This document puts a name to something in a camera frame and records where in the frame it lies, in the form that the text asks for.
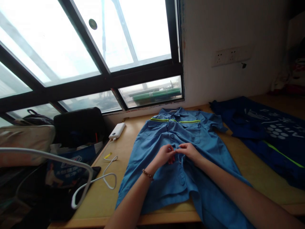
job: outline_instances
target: forearm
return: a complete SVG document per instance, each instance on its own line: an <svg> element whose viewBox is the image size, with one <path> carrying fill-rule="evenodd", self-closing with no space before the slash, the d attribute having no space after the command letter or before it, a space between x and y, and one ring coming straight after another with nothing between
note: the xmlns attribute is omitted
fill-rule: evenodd
<svg viewBox="0 0 305 229"><path fill-rule="evenodd" d="M145 171L151 175L154 175L156 170L157 168L151 164L145 169ZM106 229L135 228L139 220L142 205L144 203L150 183L151 180L147 175L140 175L138 180L119 204L114 214L110 217L105 227Z"/></svg>
<svg viewBox="0 0 305 229"><path fill-rule="evenodd" d="M195 164L238 206L247 219L260 228L304 228L278 204L202 157Z"/></svg>

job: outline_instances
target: wall socket panel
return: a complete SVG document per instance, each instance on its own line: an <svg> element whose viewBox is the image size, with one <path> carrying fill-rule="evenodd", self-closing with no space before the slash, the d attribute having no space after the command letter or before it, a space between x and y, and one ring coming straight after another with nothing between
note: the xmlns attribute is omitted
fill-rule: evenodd
<svg viewBox="0 0 305 229"><path fill-rule="evenodd" d="M253 50L254 45L244 45L216 51L212 67L248 60L252 57Z"/></svg>

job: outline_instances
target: shirt collar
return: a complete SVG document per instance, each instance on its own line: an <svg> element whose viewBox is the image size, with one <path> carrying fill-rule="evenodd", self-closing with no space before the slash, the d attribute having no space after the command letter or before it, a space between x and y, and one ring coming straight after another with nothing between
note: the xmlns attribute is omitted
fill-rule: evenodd
<svg viewBox="0 0 305 229"><path fill-rule="evenodd" d="M171 109L171 108L170 109L164 109L164 108L162 108L159 112L159 115L170 115L169 112L171 112L175 116L180 116L180 115L188 116L186 110L183 109L182 107L179 107L177 109Z"/></svg>

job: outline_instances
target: white graphic print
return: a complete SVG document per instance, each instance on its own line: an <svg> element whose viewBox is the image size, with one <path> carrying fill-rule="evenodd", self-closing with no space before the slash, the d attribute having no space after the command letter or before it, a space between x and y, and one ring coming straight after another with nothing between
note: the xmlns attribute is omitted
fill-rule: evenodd
<svg viewBox="0 0 305 229"><path fill-rule="evenodd" d="M274 117L278 117L278 116L280 116L279 114L277 114L277 113L269 113L269 115L270 116L274 116Z"/></svg>
<svg viewBox="0 0 305 229"><path fill-rule="evenodd" d="M300 125L294 126L298 131L305 133L305 128L301 127Z"/></svg>
<svg viewBox="0 0 305 229"><path fill-rule="evenodd" d="M262 120L270 120L269 118L261 115L261 114L258 114L257 112L253 111L252 109L250 109L248 111L248 115L252 118L257 118L257 119L262 119Z"/></svg>
<svg viewBox="0 0 305 229"><path fill-rule="evenodd" d="M284 123L295 123L294 121L292 121L291 119L287 119L287 118L282 118L279 119L280 121L284 122Z"/></svg>
<svg viewBox="0 0 305 229"><path fill-rule="evenodd" d="M250 109L247 113L247 109L244 109L245 114L248 114L250 117L253 118L257 118L257 119L261 119L261 120L266 120L265 122L262 122L261 124L264 123L272 123L271 125L269 125L269 127L265 128L266 132L274 138L278 138L281 140L285 140L287 137L299 137L299 138L304 138L304 136L301 136L300 134L298 134L298 132L300 133L305 133L305 128L301 127L300 125L295 124L293 127L297 129L297 131L290 129L286 126L284 126L284 124L288 124L288 123L295 123L294 121L292 121L289 118L284 118L281 115L275 113L275 112L270 112L268 113L269 116L273 116L273 117L278 117L277 121L268 121L270 120L269 118L258 114L257 112L253 111L252 109ZM268 109L261 109L260 111L262 112L268 112Z"/></svg>

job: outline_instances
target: window frame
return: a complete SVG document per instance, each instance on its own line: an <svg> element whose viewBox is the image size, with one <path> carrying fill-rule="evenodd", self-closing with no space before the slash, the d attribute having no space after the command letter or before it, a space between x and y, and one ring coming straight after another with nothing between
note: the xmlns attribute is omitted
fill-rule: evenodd
<svg viewBox="0 0 305 229"><path fill-rule="evenodd" d="M119 0L112 1L114 4L119 2ZM67 110L61 106L58 101L109 90L113 92L119 105L121 106L121 110L104 112L103 115L128 110L136 110L142 107L150 107L158 104L166 104L167 102L173 103L175 101L184 100L183 64L179 17L180 5L178 0L165 0L172 58L115 72L110 72L73 0L58 0L58 2L65 11L71 24L82 40L85 48L88 50L93 62L96 64L98 70L102 72L102 74L50 87L44 87L39 82L39 80L33 76L30 70L28 70L27 67L25 67L16 58L15 55L12 54L2 43L0 43L0 62L2 62L20 80L22 80L26 85L28 85L29 88L32 89L31 92L1 98L0 117L12 123L14 119L8 115L7 112L38 106L46 103L50 103L60 113L65 113ZM124 34L128 40L128 30L124 30ZM119 88L122 87L128 87L178 75L181 77L182 87L182 98L179 99L128 108L127 104L119 93Z"/></svg>

